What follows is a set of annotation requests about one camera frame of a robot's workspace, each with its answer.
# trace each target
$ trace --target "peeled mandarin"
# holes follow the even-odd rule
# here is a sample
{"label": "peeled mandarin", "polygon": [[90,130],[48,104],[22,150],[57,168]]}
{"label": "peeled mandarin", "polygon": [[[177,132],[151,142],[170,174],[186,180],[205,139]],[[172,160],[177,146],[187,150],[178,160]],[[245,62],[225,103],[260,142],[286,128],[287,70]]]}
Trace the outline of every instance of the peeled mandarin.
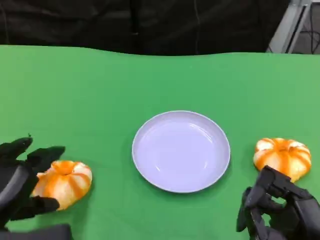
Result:
{"label": "peeled mandarin", "polygon": [[37,174],[39,182],[32,195],[54,198],[65,210],[86,195],[91,187],[91,169],[82,162],[57,160],[46,172]]}
{"label": "peeled mandarin", "polygon": [[297,181],[311,168],[311,154],[306,145],[292,139],[263,138],[256,143],[253,163],[261,171],[264,166]]}

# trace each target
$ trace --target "plate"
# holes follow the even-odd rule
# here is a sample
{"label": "plate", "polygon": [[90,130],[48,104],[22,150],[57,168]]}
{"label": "plate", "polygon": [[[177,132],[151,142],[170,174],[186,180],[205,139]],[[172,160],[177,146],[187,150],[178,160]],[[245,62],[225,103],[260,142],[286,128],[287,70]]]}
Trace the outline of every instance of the plate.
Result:
{"label": "plate", "polygon": [[133,162],[156,187],[192,193],[214,184],[227,170],[230,145],[211,119],[191,111],[169,111],[148,120],[132,144]]}

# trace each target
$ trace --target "table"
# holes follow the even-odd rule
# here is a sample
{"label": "table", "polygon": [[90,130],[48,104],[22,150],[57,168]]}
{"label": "table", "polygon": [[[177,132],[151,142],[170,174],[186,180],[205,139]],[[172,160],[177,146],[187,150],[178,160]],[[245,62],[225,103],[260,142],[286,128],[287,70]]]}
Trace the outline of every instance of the table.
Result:
{"label": "table", "polygon": [[[63,159],[88,164],[89,195],[66,211],[11,222],[11,231],[69,223],[75,240],[248,240],[236,233],[243,190],[258,172],[262,137],[294,138],[313,156],[298,185],[320,200],[320,58],[229,53],[126,55],[85,48],[0,47],[0,142],[30,133],[30,149],[66,146]],[[131,145],[152,116],[189,110],[216,121],[231,146],[212,187],[173,194],[135,169]]]}

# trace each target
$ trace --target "green tablecloth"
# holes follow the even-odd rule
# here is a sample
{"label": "green tablecloth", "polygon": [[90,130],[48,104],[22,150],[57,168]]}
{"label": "green tablecloth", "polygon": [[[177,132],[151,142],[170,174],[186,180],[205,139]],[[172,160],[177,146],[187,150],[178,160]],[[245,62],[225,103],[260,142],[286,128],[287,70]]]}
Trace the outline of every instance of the green tablecloth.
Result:
{"label": "green tablecloth", "polygon": [[[69,223],[75,240],[227,240],[243,190],[258,175],[262,137],[307,144],[311,172],[298,182],[320,200],[320,58],[217,54],[136,56],[82,48],[0,47],[0,141],[30,133],[31,149],[64,145],[64,159],[93,171],[93,188],[63,212],[11,222],[12,231]],[[194,194],[153,187],[135,169],[131,145],[152,116],[208,116],[231,145],[226,174]]]}

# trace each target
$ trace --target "plate rim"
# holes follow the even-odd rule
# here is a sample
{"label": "plate rim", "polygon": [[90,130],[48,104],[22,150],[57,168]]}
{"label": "plate rim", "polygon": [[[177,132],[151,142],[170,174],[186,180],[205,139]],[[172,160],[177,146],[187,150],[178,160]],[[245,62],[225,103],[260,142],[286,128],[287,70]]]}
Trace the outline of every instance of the plate rim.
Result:
{"label": "plate rim", "polygon": [[[151,122],[153,119],[155,118],[158,118],[162,115],[166,115],[166,114],[170,114],[170,113],[189,113],[189,114],[195,114],[195,115],[198,115],[199,117],[202,117],[202,118],[205,118],[207,120],[209,120],[210,122],[212,122],[221,132],[222,132],[222,135],[223,137],[225,138],[226,140],[226,143],[227,143],[227,149],[228,149],[228,156],[227,156],[227,164],[225,165],[223,171],[221,171],[221,173],[219,174],[219,176],[216,178],[215,181],[209,183],[209,184],[206,184],[204,187],[200,188],[200,189],[197,189],[197,190],[192,190],[192,191],[175,191],[175,190],[170,190],[170,189],[166,189],[165,187],[161,187],[159,186],[158,184],[148,180],[148,178],[139,170],[138,166],[137,166],[137,162],[136,162],[136,158],[135,158],[135,154],[134,154],[134,149],[135,149],[135,145],[137,144],[137,138],[138,136],[140,135],[140,132],[142,131],[142,129],[149,123]],[[219,179],[221,179],[221,177],[226,173],[228,167],[229,167],[229,164],[230,164],[230,158],[231,158],[231,146],[230,146],[230,142],[228,140],[228,137],[225,133],[225,131],[223,131],[223,129],[215,122],[213,121],[212,119],[210,119],[209,117],[203,115],[203,114],[200,114],[200,113],[197,113],[197,112],[194,112],[194,111],[189,111],[189,110],[172,110],[172,111],[166,111],[166,112],[162,112],[162,113],[159,113],[153,117],[151,117],[150,119],[148,119],[147,121],[144,122],[144,124],[142,124],[140,126],[140,128],[138,129],[138,131],[135,133],[134,135],[134,138],[133,138],[133,141],[132,141],[132,146],[131,146],[131,157],[132,157],[132,160],[133,160],[133,163],[134,163],[134,166],[136,168],[136,170],[139,172],[139,174],[150,184],[152,184],[153,186],[161,189],[161,190],[164,190],[164,191],[167,191],[167,192],[171,192],[171,193],[177,193],[177,194],[189,194],[189,193],[196,193],[196,192],[199,192],[199,191],[202,191],[204,189],[207,189],[209,188],[210,186],[212,186],[213,184],[215,184]]]}

